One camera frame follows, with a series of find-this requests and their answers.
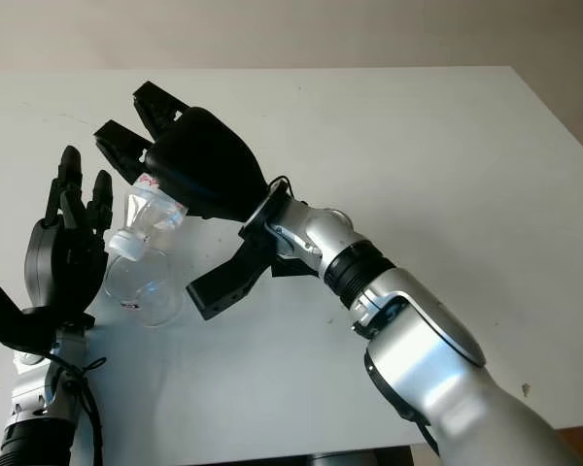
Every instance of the wall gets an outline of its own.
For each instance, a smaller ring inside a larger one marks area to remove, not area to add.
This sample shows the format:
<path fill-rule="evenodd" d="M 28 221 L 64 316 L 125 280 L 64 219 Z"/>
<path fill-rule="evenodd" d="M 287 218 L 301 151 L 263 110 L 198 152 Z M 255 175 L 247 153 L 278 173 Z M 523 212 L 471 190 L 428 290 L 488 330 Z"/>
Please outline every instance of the wall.
<path fill-rule="evenodd" d="M 583 144 L 583 0 L 0 1 L 0 69 L 482 64 Z"/>

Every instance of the clear plastic bottle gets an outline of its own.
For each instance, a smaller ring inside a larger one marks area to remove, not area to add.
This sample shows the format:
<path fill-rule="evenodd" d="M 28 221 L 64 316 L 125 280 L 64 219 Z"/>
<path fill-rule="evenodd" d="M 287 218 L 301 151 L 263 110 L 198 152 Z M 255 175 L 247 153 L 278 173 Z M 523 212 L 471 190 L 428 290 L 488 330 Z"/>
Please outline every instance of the clear plastic bottle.
<path fill-rule="evenodd" d="M 108 243 L 115 257 L 104 290 L 146 327 L 172 320 L 183 307 L 184 291 L 169 257 L 152 247 L 152 239 L 177 229 L 186 212 L 186 207 L 159 190 L 156 179 L 143 174 L 125 196 L 123 228 Z"/>
<path fill-rule="evenodd" d="M 125 198 L 125 225 L 111 238 L 108 247 L 121 256 L 138 261 L 156 232 L 178 228 L 188 209 L 159 189 L 157 180 L 143 173 Z"/>

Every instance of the robotic arm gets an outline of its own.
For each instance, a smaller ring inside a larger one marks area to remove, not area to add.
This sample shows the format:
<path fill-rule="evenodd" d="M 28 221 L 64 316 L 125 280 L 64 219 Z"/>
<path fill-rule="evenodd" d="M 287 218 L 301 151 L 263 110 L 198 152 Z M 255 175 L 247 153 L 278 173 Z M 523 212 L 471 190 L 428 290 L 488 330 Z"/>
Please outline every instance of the robotic arm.
<path fill-rule="evenodd" d="M 190 215 L 244 223 L 234 256 L 188 285 L 204 318 L 245 297 L 268 267 L 274 277 L 319 277 L 368 340 L 376 388 L 444 464 L 578 464 L 550 425 L 498 387 L 463 325 L 343 213 L 297 201 L 286 177 L 267 185 L 250 150 L 209 112 L 151 83 L 134 98 L 154 142 L 109 121 L 95 136 L 112 165 L 127 180 L 153 174 Z"/>
<path fill-rule="evenodd" d="M 106 270 L 103 232 L 113 194 L 110 175 L 101 171 L 85 208 L 80 163 L 68 147 L 46 214 L 30 235 L 24 277 L 34 307 L 21 312 L 0 288 L 0 343 L 16 350 L 17 369 L 0 466 L 68 465 L 80 407 L 93 424 L 93 464 L 102 464 L 101 423 L 85 373 L 104 360 L 83 368 L 86 331 L 95 322 L 85 310 Z"/>

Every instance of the white table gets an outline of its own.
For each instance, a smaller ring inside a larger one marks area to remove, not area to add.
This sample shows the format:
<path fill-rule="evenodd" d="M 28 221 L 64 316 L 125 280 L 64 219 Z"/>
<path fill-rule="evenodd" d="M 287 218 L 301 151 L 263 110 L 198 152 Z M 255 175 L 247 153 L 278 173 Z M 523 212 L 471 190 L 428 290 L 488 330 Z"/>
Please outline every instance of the white table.
<path fill-rule="evenodd" d="M 464 321 L 507 390 L 554 426 L 583 424 L 583 148 L 509 68 L 0 74 L 0 284 L 25 307 L 23 258 L 64 145 L 85 190 L 109 165 L 108 118 L 146 134 L 131 92 L 152 80 L 213 111 L 267 179 L 338 207 Z M 115 181 L 114 227 L 125 182 Z M 238 224 L 191 219 L 187 283 L 227 259 Z M 103 296 L 91 377 L 110 465 L 186 464 L 420 440 L 364 373 L 364 341 L 311 278 L 264 275 L 202 321 L 156 331 Z M 15 371 L 0 348 L 0 438 Z M 83 420 L 72 464 L 90 461 Z"/>

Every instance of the black cable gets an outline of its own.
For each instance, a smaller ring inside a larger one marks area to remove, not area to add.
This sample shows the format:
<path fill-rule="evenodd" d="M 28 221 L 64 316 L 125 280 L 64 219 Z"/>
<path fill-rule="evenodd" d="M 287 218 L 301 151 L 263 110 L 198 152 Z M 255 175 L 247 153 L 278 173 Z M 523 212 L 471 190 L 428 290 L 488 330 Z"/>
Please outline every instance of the black cable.
<path fill-rule="evenodd" d="M 63 358 L 56 356 L 55 354 L 46 353 L 42 354 L 45 358 L 50 361 L 55 362 L 60 367 L 62 367 L 67 374 L 73 377 L 78 384 L 79 391 L 77 396 L 80 400 L 80 404 L 83 407 L 88 419 L 90 420 L 90 425 L 93 433 L 93 466 L 103 466 L 103 439 L 101 430 L 101 417 L 99 415 L 99 410 L 97 408 L 97 403 L 95 402 L 95 397 L 90 391 L 88 386 L 88 380 L 86 379 L 86 372 L 93 369 L 97 369 L 106 362 L 105 357 L 100 357 L 95 359 L 93 362 L 80 369 L 73 364 L 65 361 Z"/>
<path fill-rule="evenodd" d="M 429 447 L 434 450 L 434 453 L 436 453 L 437 456 L 440 456 L 440 453 L 438 453 L 438 444 L 429 433 L 428 428 L 420 421 L 417 421 L 417 427 L 419 427 L 419 430 L 421 430 L 421 435 L 424 436 L 424 439 L 426 439 L 426 442 L 428 442 Z"/>
<path fill-rule="evenodd" d="M 272 180 L 272 181 L 270 182 L 270 184 L 268 185 L 268 189 L 270 189 L 270 188 L 272 187 L 272 185 L 273 185 L 275 182 L 279 181 L 279 180 L 284 180 L 284 181 L 285 181 L 285 183 L 287 183 L 287 184 L 288 184 L 288 189 L 290 190 L 290 196 L 291 196 L 291 197 L 295 197 L 295 196 L 293 195 L 292 182 L 290 182 L 290 179 L 289 179 L 289 178 L 288 178 L 286 175 L 279 175 L 279 176 L 278 176 L 278 177 L 276 177 L 274 180 Z"/>

